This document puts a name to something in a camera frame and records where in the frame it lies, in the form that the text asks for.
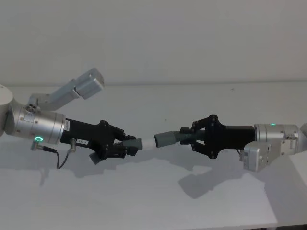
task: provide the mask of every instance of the white object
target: white object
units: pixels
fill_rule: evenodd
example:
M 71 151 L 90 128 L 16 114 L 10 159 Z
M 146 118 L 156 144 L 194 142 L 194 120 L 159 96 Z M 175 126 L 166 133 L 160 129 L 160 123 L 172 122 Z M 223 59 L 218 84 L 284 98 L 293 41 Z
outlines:
M 12 100 L 13 100 L 12 92 L 3 85 L 0 85 L 0 136 L 4 132 L 7 113 Z
M 154 150 L 156 149 L 155 140 L 152 139 L 142 139 L 143 150 Z

